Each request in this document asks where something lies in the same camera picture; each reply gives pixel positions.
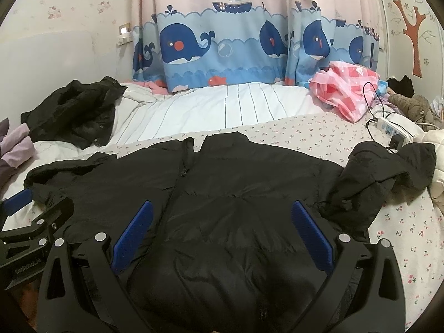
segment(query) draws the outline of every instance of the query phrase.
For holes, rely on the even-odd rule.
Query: floral wallpaper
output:
[[[410,77],[432,101],[444,91],[444,31],[426,0],[383,0],[388,25],[388,75]]]
[[[115,49],[130,22],[131,0],[16,0],[0,26],[0,42],[47,32],[86,30],[102,54]]]

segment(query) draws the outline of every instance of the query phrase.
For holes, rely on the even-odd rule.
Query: black puffer jacket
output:
[[[106,76],[84,85],[73,80],[54,91],[33,111],[23,113],[32,141],[58,140],[86,149],[106,145],[111,136],[115,101],[125,92],[117,80]]]
[[[153,203],[152,227],[121,279],[163,333],[289,331],[326,277],[292,225],[293,201],[365,240],[394,183],[424,189],[436,163],[430,144],[393,155],[361,143],[345,169],[239,133],[207,137],[199,153],[193,145],[188,138],[120,159],[55,162],[25,181],[35,200],[74,201],[59,230],[71,242],[99,231],[115,242],[143,202]]]

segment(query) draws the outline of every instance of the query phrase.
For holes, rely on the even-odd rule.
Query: curtain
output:
[[[379,0],[132,0],[132,22],[133,79],[170,92],[376,70],[382,29]]]

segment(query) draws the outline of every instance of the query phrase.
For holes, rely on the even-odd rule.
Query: floral bedsheet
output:
[[[345,166],[354,146],[371,140],[365,128],[370,118],[367,113],[353,124],[328,112],[227,130],[179,134],[125,146],[114,145],[102,151],[124,156],[161,141],[188,137],[195,139],[195,150],[198,151],[208,135],[239,131],[250,141],[301,151]],[[382,132],[372,126],[370,132],[375,141],[388,145],[389,140]],[[405,289],[407,330],[427,307],[444,278],[443,215],[433,206],[427,189],[421,193],[402,189],[392,191],[369,228],[369,235],[372,242],[387,238],[394,246]]]

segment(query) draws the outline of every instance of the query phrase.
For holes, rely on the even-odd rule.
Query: purple clothing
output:
[[[376,96],[375,99],[372,101],[372,103],[370,104],[370,108],[375,107],[376,105],[387,105],[388,107],[392,108],[394,111],[396,111],[397,114],[400,115],[404,115],[401,110],[398,109],[398,107],[396,105],[393,105],[392,103],[390,103],[388,101],[388,97],[390,95],[389,94],[385,94],[385,95],[381,95],[381,96]]]
[[[3,137],[3,140],[0,141],[0,156],[5,155],[7,152],[11,151],[11,149],[17,145],[20,141],[23,140],[29,134],[29,128],[26,123],[20,125],[11,131],[8,135]]]
[[[0,189],[14,175],[17,168],[34,155],[34,144],[29,136],[20,141],[0,159]]]

